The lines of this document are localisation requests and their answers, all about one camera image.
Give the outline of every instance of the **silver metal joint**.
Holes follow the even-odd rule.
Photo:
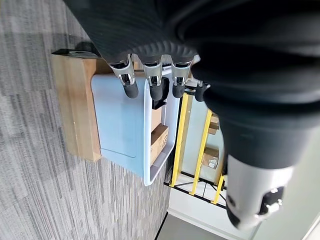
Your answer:
[[[116,64],[109,64],[114,74],[120,79],[123,86],[133,85],[135,83],[135,71],[129,54],[127,62],[128,64],[121,68],[116,67]]]
[[[186,84],[189,71],[190,71],[190,62],[184,63],[172,63],[172,79],[173,85],[181,85],[184,86]]]
[[[155,84],[157,86],[161,85],[161,78],[162,78],[161,60],[157,65],[149,65],[144,63],[143,70],[150,87],[152,87]]]

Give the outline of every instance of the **wooden block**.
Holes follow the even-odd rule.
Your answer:
[[[52,55],[58,101],[68,151],[86,160],[100,159],[91,78],[94,74],[112,73],[102,58]]]
[[[203,152],[202,165],[216,169],[219,161],[219,149],[206,147]]]
[[[164,149],[168,140],[169,128],[165,125],[159,124],[151,132],[151,154],[150,154],[150,165],[152,165],[162,149]]]
[[[151,110],[151,132],[161,123],[162,107]]]
[[[215,135],[218,129],[219,129],[219,125],[217,123],[210,122],[208,134]]]

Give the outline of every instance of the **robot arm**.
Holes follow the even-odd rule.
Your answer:
[[[281,207],[320,123],[320,1],[64,1],[130,98],[138,89],[128,54],[139,56],[151,92],[161,55],[171,55],[177,98],[199,54],[191,70],[219,115],[230,221],[250,228]]]

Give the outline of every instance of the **white wall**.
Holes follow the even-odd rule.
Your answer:
[[[200,227],[168,214],[158,240],[225,240]]]
[[[320,129],[285,190],[283,208],[262,223],[254,240],[301,240],[320,212]]]

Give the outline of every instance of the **light blue plastic bin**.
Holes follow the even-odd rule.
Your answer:
[[[151,166],[152,99],[144,73],[135,73],[139,94],[134,99],[126,96],[114,74],[95,75],[91,82],[102,156],[143,177],[145,186],[154,182],[176,140],[180,99],[172,94],[171,73],[165,77],[170,80],[170,91],[161,123],[168,126],[168,138]]]

